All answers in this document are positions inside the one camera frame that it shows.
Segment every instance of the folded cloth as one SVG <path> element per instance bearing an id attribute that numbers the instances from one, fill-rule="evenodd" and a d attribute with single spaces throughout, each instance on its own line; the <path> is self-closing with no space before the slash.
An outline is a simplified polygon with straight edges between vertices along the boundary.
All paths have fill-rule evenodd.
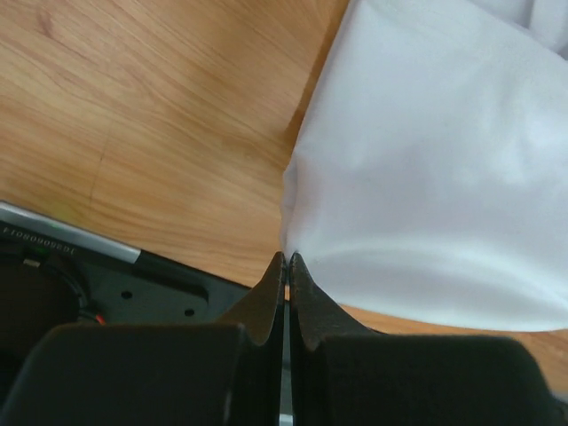
<path id="1" fill-rule="evenodd" d="M 533 32 L 566 2 L 489 3 L 351 1 L 281 205 L 284 251 L 338 302 L 568 327 L 568 62 L 561 23 Z"/>

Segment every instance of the black round component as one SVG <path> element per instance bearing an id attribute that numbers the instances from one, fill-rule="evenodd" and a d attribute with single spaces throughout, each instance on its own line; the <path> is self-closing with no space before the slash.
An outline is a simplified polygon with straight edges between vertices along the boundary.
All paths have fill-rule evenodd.
<path id="1" fill-rule="evenodd" d="M 24 358 L 49 330 L 75 322 L 79 299 L 55 274 L 32 264 L 0 264 L 0 351 Z"/>

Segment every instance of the wooden table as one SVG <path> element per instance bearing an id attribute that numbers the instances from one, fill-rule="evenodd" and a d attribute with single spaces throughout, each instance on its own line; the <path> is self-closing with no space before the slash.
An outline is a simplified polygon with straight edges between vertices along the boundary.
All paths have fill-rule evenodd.
<path id="1" fill-rule="evenodd" d="M 346 4 L 0 0 L 0 198 L 254 285 Z M 568 394 L 568 330 L 514 337 Z"/>

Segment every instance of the wooden surface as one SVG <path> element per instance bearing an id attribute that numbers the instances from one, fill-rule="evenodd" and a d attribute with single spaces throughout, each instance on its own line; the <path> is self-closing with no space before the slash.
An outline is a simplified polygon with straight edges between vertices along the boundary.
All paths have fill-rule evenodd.
<path id="1" fill-rule="evenodd" d="M 345 5 L 0 0 L 0 198 L 254 285 Z M 514 337 L 568 394 L 568 331 Z"/>

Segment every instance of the silver metal bar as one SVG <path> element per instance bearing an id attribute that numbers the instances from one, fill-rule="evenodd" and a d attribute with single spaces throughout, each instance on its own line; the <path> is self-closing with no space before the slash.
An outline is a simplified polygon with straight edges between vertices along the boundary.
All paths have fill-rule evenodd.
<path id="1" fill-rule="evenodd" d="M 7 201 L 0 201 L 0 220 L 6 224 L 18 226 L 19 228 L 29 230 L 33 233 L 40 233 L 48 238 L 114 257 L 123 262 L 128 262 L 129 264 L 134 264 L 138 256 L 140 256 L 139 248 L 127 246 L 119 241 L 114 241 L 107 237 L 77 228 L 76 226 L 60 222 L 59 220 L 14 206 Z M 10 226 L 6 225 L 3 229 L 0 229 L 0 233 L 9 233 L 22 240 L 34 239 L 31 241 L 42 244 L 46 248 L 56 248 L 67 252 L 73 250 L 72 248 L 58 244 L 56 241 L 50 241 L 48 239 L 41 239 L 41 241 L 39 241 L 35 236 L 30 236 L 21 231 L 11 229 Z"/>

